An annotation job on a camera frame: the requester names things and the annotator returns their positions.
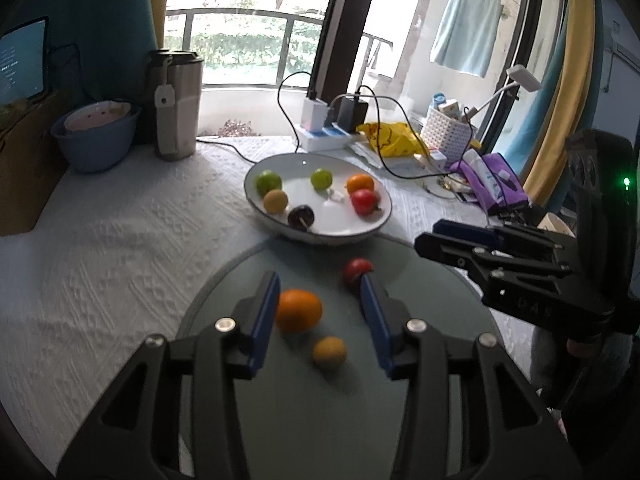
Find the large orange fruit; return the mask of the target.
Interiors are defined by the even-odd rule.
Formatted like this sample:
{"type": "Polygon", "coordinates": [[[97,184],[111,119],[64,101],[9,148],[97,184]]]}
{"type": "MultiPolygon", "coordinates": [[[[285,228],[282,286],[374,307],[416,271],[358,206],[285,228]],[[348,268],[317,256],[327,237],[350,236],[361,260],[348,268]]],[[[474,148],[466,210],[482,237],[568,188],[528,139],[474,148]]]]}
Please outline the large orange fruit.
{"type": "Polygon", "coordinates": [[[323,314],[320,298],[303,289],[287,289],[280,293],[274,322],[285,334],[303,334],[315,328],[323,314]]]}

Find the small yellow-brown fruit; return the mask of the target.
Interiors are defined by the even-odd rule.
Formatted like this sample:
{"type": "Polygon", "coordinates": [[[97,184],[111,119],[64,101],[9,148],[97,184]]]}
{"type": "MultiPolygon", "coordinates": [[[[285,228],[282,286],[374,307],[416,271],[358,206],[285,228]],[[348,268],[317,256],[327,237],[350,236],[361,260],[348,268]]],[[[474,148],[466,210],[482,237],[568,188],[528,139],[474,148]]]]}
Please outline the small yellow-brown fruit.
{"type": "Polygon", "coordinates": [[[348,352],[341,338],[327,336],[320,339],[312,349],[311,359],[320,370],[333,372],[338,370],[347,360],[348,352]]]}

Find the red tomato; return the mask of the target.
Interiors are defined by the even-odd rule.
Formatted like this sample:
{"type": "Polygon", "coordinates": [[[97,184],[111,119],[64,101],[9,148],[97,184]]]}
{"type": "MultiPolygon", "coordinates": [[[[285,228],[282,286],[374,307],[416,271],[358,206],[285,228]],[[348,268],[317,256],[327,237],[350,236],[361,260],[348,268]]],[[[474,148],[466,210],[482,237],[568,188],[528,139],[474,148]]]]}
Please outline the red tomato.
{"type": "Polygon", "coordinates": [[[347,287],[356,286],[360,278],[369,272],[372,272],[374,266],[371,261],[366,258],[353,258],[349,260],[343,270],[343,280],[347,287]]]}
{"type": "Polygon", "coordinates": [[[377,192],[368,190],[367,188],[360,188],[352,193],[350,201],[352,202],[352,208],[358,216],[367,217],[370,214],[374,214],[375,211],[380,209],[380,196],[377,192]]]}

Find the green plum fruit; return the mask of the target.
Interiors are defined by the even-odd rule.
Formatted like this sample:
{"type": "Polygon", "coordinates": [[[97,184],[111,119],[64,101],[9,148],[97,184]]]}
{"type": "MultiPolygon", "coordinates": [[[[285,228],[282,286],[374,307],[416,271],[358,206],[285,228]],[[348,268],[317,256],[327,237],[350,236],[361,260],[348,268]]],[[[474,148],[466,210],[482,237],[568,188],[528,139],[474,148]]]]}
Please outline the green plum fruit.
{"type": "Polygon", "coordinates": [[[333,184],[333,174],[330,170],[318,168],[311,174],[310,183],[316,191],[325,191],[333,184]]]}
{"type": "Polygon", "coordinates": [[[272,170],[264,170],[255,178],[255,188],[260,197],[282,188],[282,179],[272,170]]]}

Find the purple pouch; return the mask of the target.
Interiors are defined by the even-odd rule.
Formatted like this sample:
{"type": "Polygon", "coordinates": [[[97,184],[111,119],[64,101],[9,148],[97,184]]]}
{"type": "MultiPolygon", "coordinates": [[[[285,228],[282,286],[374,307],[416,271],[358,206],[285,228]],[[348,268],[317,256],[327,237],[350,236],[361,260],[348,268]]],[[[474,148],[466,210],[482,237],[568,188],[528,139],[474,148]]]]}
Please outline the purple pouch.
{"type": "Polygon", "coordinates": [[[529,204],[518,176],[499,153],[481,155],[470,148],[450,170],[465,177],[480,208],[490,216],[506,214],[529,204]]]}

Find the yellow curtain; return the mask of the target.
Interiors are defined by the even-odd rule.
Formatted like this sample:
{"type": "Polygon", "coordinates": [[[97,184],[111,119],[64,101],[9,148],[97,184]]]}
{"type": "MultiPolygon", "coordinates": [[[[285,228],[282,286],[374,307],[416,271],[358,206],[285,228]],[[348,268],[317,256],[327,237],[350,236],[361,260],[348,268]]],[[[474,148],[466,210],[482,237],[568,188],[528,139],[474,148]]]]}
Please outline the yellow curtain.
{"type": "Polygon", "coordinates": [[[568,0],[565,49],[555,101],[524,190],[537,205],[550,200],[566,163],[565,140],[585,109],[596,42],[596,0],[568,0]]]}

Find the grey round tray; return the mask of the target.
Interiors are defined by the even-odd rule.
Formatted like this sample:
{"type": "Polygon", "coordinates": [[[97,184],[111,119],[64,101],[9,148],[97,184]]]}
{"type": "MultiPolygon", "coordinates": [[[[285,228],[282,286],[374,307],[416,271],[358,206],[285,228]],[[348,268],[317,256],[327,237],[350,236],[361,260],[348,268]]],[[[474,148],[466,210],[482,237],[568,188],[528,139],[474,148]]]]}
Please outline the grey round tray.
{"type": "Polygon", "coordinates": [[[371,237],[340,247],[270,238],[216,271],[186,311],[180,336],[191,336],[229,315],[273,271],[284,289],[317,295],[319,324],[301,335],[274,332],[265,364],[235,385],[250,475],[255,479],[385,479],[390,475],[407,386],[378,366],[358,300],[346,288],[349,260],[372,262],[386,292],[441,333],[472,339],[497,324],[459,272],[424,260],[401,240],[371,237]],[[322,338],[341,338],[347,360],[333,372],[311,359],[322,338]]]}

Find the white woven basket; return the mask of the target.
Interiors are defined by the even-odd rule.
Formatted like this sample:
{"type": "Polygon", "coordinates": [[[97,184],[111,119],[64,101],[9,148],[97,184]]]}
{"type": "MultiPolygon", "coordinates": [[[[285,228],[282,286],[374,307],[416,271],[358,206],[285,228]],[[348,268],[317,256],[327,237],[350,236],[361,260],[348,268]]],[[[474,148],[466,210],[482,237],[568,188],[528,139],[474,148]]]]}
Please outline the white woven basket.
{"type": "Polygon", "coordinates": [[[441,152],[449,165],[462,157],[474,134],[475,128],[468,122],[452,119],[434,107],[427,110],[421,130],[427,147],[441,152]]]}

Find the white paper packet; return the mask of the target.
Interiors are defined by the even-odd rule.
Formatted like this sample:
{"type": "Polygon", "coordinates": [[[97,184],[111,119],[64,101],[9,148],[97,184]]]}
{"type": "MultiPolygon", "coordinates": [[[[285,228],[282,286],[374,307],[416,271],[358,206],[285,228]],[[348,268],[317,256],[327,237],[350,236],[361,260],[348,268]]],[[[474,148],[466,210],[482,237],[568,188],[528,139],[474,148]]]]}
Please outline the white paper packet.
{"type": "Polygon", "coordinates": [[[349,144],[348,148],[357,156],[363,158],[370,166],[376,169],[386,167],[398,172],[418,171],[422,169],[420,162],[413,156],[408,157],[385,157],[380,159],[378,153],[373,151],[368,144],[355,142],[349,144]]]}

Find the dark purple fruit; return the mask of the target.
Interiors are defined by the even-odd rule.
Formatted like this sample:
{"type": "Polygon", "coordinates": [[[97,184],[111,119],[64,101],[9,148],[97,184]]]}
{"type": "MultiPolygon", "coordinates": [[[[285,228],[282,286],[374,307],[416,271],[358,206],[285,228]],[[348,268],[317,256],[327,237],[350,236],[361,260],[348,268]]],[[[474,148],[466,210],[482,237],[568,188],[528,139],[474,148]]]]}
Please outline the dark purple fruit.
{"type": "Polygon", "coordinates": [[[296,230],[307,232],[313,225],[316,216],[311,206],[299,205],[288,213],[288,225],[296,230]]]}

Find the black charger adapter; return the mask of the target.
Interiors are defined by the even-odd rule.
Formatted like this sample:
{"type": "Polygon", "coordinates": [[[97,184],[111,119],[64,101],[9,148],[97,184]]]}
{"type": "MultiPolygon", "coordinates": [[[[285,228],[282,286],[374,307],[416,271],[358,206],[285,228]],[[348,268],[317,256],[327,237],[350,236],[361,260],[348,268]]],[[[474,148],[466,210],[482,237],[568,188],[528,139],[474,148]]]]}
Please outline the black charger adapter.
{"type": "Polygon", "coordinates": [[[343,98],[338,109],[337,127],[347,133],[355,133],[357,128],[366,122],[368,108],[369,104],[358,96],[343,98]]]}

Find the white charger adapter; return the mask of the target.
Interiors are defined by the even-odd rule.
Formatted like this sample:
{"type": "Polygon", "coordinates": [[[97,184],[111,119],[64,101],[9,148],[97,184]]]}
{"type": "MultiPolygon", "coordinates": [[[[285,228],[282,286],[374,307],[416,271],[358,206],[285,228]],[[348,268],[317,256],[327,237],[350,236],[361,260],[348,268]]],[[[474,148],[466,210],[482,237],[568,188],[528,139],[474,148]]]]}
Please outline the white charger adapter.
{"type": "Polygon", "coordinates": [[[310,133],[319,133],[326,123],[328,104],[318,99],[306,98],[303,102],[300,125],[310,133]]]}

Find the blue bowl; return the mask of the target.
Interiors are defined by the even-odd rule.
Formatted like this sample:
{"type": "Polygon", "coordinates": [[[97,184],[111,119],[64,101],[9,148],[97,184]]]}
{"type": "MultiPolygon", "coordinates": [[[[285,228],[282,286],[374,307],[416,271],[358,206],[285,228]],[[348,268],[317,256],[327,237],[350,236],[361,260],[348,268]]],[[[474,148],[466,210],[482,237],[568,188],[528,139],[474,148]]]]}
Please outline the blue bowl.
{"type": "Polygon", "coordinates": [[[128,154],[139,114],[140,107],[127,102],[96,102],[58,118],[50,133],[73,170],[95,174],[128,154]]]}

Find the stainless steel tumbler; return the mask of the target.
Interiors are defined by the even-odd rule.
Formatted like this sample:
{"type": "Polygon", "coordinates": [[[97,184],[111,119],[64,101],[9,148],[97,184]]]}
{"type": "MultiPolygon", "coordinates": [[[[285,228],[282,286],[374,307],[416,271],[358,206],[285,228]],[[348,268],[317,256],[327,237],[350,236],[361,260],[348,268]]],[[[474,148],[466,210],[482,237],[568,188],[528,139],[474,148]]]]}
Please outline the stainless steel tumbler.
{"type": "Polygon", "coordinates": [[[176,162],[195,152],[204,60],[193,51],[155,50],[145,73],[152,100],[156,152],[176,162]]]}

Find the teal curtain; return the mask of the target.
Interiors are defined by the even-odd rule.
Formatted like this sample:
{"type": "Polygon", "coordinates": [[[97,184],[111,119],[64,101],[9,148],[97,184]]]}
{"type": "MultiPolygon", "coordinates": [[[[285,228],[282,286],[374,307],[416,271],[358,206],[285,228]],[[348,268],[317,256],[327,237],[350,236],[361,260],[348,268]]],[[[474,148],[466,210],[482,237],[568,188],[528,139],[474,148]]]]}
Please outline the teal curtain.
{"type": "Polygon", "coordinates": [[[141,99],[157,48],[151,0],[21,0],[6,28],[48,20],[50,85],[73,100],[141,99]]]}

